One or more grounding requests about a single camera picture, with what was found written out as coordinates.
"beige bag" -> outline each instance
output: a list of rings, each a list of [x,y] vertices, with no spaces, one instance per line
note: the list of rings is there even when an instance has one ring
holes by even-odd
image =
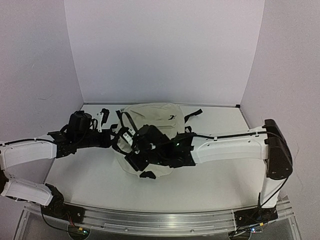
[[[177,133],[185,132],[185,119],[180,107],[173,103],[146,103],[127,106],[122,110],[132,117],[136,127],[140,129],[143,125],[154,125],[169,139],[174,138]],[[128,118],[123,116],[123,124],[125,127],[131,128]],[[121,128],[119,123],[116,132]],[[126,152],[132,151],[130,145],[122,138],[118,140],[118,147]],[[117,151],[115,156],[122,169],[130,174],[140,176],[142,171],[135,171],[131,165],[125,160],[125,156]],[[156,177],[169,175],[173,168],[168,166],[160,166],[149,164],[144,172],[151,171]]]

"black cable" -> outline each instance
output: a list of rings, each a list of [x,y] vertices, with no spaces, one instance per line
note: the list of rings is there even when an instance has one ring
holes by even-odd
[[[132,126],[132,128],[133,128],[133,130],[134,130],[136,133],[138,133],[138,128],[137,128],[135,122],[133,121],[133,119],[132,119],[132,117],[130,116],[130,114],[129,114],[128,112],[126,112],[126,111],[123,111],[123,112],[121,112],[121,114],[120,114],[120,123],[121,123],[121,126],[122,126],[123,128],[125,128],[124,121],[123,121],[123,115],[124,115],[124,114],[125,114],[126,117],[128,118],[128,120],[129,120],[129,122],[130,122],[130,124],[131,124],[131,126]]]
[[[236,234],[236,232],[239,231],[239,229],[240,229],[240,227],[238,227],[238,228],[236,229],[236,231],[234,231],[234,232],[232,233],[232,235],[229,236],[229,238],[230,238],[230,240],[232,240],[235,236],[239,236],[239,235],[241,235],[241,234],[243,234],[243,233],[245,233],[245,232],[252,233],[252,231],[251,231],[250,229],[255,228],[255,227],[259,227],[259,226],[260,226],[260,223],[259,223],[259,224],[256,224],[256,225],[252,225],[252,226],[250,226],[250,227],[241,229],[242,232]]]
[[[30,142],[30,141],[34,141],[34,142],[43,141],[43,142],[48,142],[48,143],[51,143],[51,144],[56,144],[51,140],[43,139],[43,138],[25,138],[25,139],[20,139],[20,140],[15,140],[15,141],[7,141],[5,143],[2,143],[2,146],[3,145],[23,143],[23,142]]]
[[[253,214],[244,222],[243,225],[245,225],[257,212],[258,212],[258,210],[254,211]],[[238,227],[236,228],[236,230],[229,236],[230,240],[234,239],[234,236],[236,235],[236,232],[238,232],[240,228],[241,228],[241,226],[238,226]]]
[[[281,186],[271,195],[271,197],[269,197],[264,203],[261,204],[261,208],[262,206],[264,206],[267,202],[270,201],[270,199],[272,199],[274,197],[274,195],[276,195],[282,188],[283,186],[286,184],[286,182],[288,181],[289,177],[287,177],[284,182],[281,184]]]
[[[80,233],[80,232],[73,232],[73,231],[68,231],[68,230],[65,230],[65,229],[62,229],[62,228],[59,228],[59,227],[56,227],[56,226],[52,226],[51,224],[49,224],[46,219],[45,219],[45,216],[43,214],[43,211],[42,211],[42,206],[41,206],[41,216],[42,216],[42,219],[43,221],[45,222],[45,224],[47,224],[50,228],[53,228],[53,229],[56,229],[56,230],[60,230],[60,231],[63,231],[63,232],[66,232],[68,234],[77,234],[77,235],[84,235],[83,233]]]
[[[235,137],[245,137],[245,136],[252,136],[256,134],[266,134],[266,131],[259,131],[259,132],[246,132],[240,134],[232,134],[232,135],[222,135],[222,136],[206,136],[201,134],[196,134],[195,137],[204,138],[204,139],[228,139],[228,138],[235,138]]]

